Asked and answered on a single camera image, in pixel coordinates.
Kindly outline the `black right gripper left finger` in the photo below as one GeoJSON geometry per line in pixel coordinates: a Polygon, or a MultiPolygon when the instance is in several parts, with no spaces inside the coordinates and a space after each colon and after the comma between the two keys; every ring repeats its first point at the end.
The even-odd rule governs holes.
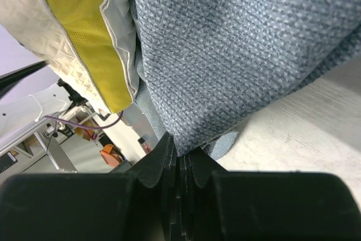
{"type": "Polygon", "coordinates": [[[2,240],[178,240],[165,134],[123,173],[18,174],[1,186],[2,240]]]}

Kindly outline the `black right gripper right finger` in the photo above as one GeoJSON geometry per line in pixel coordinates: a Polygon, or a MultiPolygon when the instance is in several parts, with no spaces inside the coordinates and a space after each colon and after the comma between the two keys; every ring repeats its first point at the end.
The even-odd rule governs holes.
{"type": "Polygon", "coordinates": [[[179,159],[191,240],[359,240],[345,183],[321,172],[232,172],[197,150],[179,159]]]}

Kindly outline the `grey-blue pillowcase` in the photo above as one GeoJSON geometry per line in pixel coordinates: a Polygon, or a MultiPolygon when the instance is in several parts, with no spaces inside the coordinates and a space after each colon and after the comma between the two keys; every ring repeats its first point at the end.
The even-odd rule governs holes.
{"type": "Polygon", "coordinates": [[[144,80],[185,155],[360,54],[360,0],[135,0],[144,80]]]}

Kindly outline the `cream yellow-edged pillow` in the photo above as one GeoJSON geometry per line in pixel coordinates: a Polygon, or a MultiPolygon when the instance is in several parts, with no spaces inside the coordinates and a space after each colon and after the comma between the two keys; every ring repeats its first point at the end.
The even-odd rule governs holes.
{"type": "Polygon", "coordinates": [[[118,113],[133,103],[129,0],[1,0],[1,25],[96,109],[118,113]]]}

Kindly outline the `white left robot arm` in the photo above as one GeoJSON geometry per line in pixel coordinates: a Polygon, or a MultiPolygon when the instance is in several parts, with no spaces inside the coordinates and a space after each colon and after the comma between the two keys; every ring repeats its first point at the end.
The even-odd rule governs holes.
{"type": "Polygon", "coordinates": [[[59,79],[45,90],[30,94],[17,102],[1,104],[1,152],[17,144],[21,129],[34,122],[82,106],[87,100],[69,84],[59,79]]]}

